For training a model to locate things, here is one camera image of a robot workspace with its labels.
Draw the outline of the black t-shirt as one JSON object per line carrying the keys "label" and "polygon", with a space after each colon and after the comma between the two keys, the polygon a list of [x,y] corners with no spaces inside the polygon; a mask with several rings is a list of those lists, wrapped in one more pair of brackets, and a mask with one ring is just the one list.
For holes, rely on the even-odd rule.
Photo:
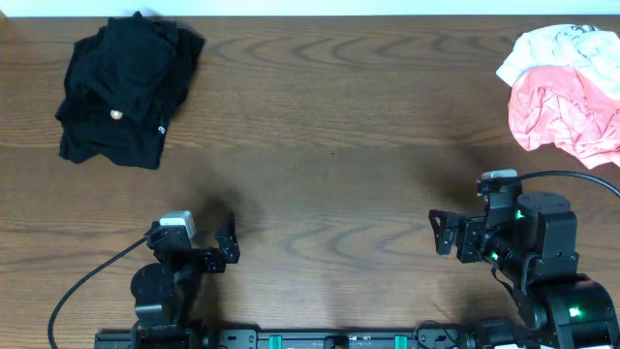
{"label": "black t-shirt", "polygon": [[167,20],[110,18],[103,38],[76,67],[73,85],[95,92],[114,111],[143,119],[176,56],[180,29]]}

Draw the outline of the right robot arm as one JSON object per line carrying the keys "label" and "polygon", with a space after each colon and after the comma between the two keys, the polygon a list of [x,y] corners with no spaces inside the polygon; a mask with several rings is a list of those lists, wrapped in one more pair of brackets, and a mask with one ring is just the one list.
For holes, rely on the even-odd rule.
{"label": "right robot arm", "polygon": [[503,285],[533,339],[556,348],[619,345],[619,324],[604,286],[578,272],[577,218],[549,192],[498,193],[482,212],[432,209],[436,251],[463,264],[485,262]]}

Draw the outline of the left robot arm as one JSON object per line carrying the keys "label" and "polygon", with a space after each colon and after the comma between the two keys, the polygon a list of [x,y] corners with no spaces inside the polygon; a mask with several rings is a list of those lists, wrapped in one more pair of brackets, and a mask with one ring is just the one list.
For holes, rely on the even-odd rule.
{"label": "left robot arm", "polygon": [[239,261],[235,217],[228,213],[217,229],[215,247],[199,248],[189,210],[171,211],[152,223],[145,243],[156,262],[141,268],[131,281],[137,323],[133,348],[204,348],[208,335],[189,318],[202,278],[222,273]]}

